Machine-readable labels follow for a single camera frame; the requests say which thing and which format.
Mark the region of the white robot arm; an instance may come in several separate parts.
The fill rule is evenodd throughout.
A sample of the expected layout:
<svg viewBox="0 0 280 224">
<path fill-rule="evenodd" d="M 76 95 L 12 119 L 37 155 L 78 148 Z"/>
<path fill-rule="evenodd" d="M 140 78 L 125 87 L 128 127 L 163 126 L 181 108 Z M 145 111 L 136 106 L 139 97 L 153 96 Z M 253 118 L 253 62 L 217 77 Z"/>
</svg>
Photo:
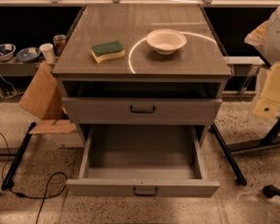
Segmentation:
<svg viewBox="0 0 280 224">
<path fill-rule="evenodd" d="M 245 37 L 270 64 L 265 83 L 252 113 L 269 119 L 280 110 L 280 6 L 270 18 Z"/>
</svg>

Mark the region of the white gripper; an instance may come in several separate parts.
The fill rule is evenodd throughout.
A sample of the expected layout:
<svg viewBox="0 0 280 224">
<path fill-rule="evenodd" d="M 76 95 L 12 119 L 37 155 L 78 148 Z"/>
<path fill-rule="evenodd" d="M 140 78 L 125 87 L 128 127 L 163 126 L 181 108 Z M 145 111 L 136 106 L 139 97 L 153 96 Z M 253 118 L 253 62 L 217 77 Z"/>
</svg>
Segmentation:
<svg viewBox="0 0 280 224">
<path fill-rule="evenodd" d="M 266 73 L 260 97 L 252 113 L 260 119 L 270 119 L 280 110 L 280 62 L 275 62 Z"/>
</svg>

